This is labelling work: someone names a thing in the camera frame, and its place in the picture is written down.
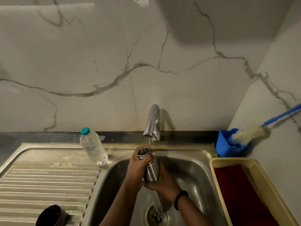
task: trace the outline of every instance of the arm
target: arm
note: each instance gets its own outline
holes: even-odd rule
[[[109,211],[99,226],[128,226],[130,225],[137,193],[142,186],[145,167],[153,160],[147,155],[143,160],[138,159],[138,151],[146,146],[136,148],[130,158],[126,177],[113,201]]]
[[[143,182],[143,186],[156,190],[162,197],[174,204],[176,196],[182,190],[171,174],[160,162],[160,178],[157,182]],[[205,215],[186,195],[182,195],[178,200],[178,209],[185,220],[187,226],[212,226]]]

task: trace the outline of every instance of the sink drain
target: sink drain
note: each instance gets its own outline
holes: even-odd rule
[[[144,212],[144,223],[146,226],[170,226],[171,214],[170,211],[160,214],[157,213],[155,207],[150,203]]]

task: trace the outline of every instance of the drainboard groove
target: drainboard groove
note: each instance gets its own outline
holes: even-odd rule
[[[0,225],[34,226],[48,206],[69,215],[66,226],[79,226],[100,169],[76,165],[13,165],[0,181]]]

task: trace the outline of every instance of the blue brush handle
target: blue brush handle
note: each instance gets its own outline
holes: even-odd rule
[[[286,116],[288,114],[291,114],[291,113],[297,111],[298,109],[301,109],[301,103],[299,105],[296,105],[295,107],[291,108],[290,110],[286,111],[285,113],[283,113],[283,114],[281,114],[281,115],[279,115],[277,117],[274,117],[272,119],[269,119],[268,121],[264,122],[263,125],[269,125],[269,124],[277,121],[281,117],[284,117],[284,116]]]

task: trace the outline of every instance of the black beaded bracelet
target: black beaded bracelet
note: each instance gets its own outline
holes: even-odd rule
[[[182,191],[180,191],[179,194],[175,197],[175,204],[174,204],[174,206],[175,206],[175,209],[178,210],[178,211],[179,211],[179,209],[178,209],[178,201],[179,201],[179,199],[180,199],[180,197],[181,197],[182,195],[188,196],[187,191],[186,191],[186,190],[182,190]]]

